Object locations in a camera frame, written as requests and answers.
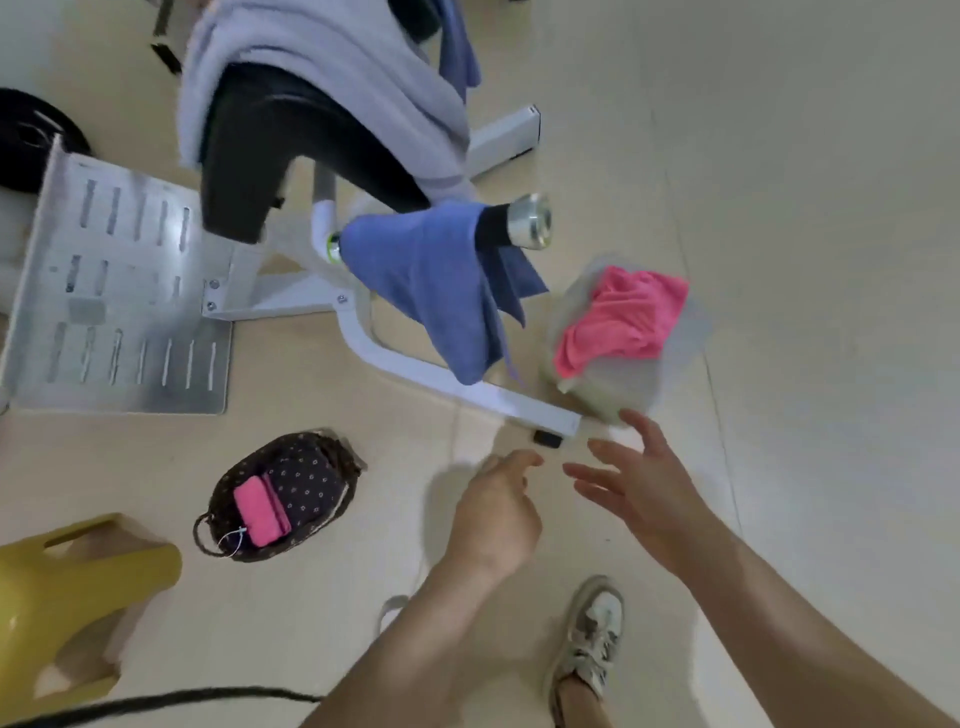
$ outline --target pink pouch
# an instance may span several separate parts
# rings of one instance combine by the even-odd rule
[[[253,475],[233,490],[240,518],[254,546],[266,546],[292,530],[270,478]]]

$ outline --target forearm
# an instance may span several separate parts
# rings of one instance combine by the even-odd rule
[[[777,728],[956,728],[726,527],[693,551],[684,582]]]
[[[461,644],[497,580],[441,561],[304,728],[436,725]]]

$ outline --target pink sponge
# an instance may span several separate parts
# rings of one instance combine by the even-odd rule
[[[579,376],[598,356],[659,358],[689,288],[684,279],[652,271],[604,269],[589,310],[561,337],[553,359],[557,373]]]
[[[247,478],[233,489],[233,499],[254,546],[267,546],[290,533],[290,519],[266,475]]]

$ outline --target black seat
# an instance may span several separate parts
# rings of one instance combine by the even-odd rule
[[[416,42],[440,29],[432,0],[388,0]],[[396,158],[323,91],[269,65],[227,67],[206,118],[200,161],[204,228],[255,243],[297,157],[310,157],[397,212],[429,202]]]

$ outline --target perforated metal plate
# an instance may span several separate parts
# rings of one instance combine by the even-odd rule
[[[232,324],[202,306],[233,244],[199,218],[195,191],[57,145],[0,361],[15,406],[223,412]]]

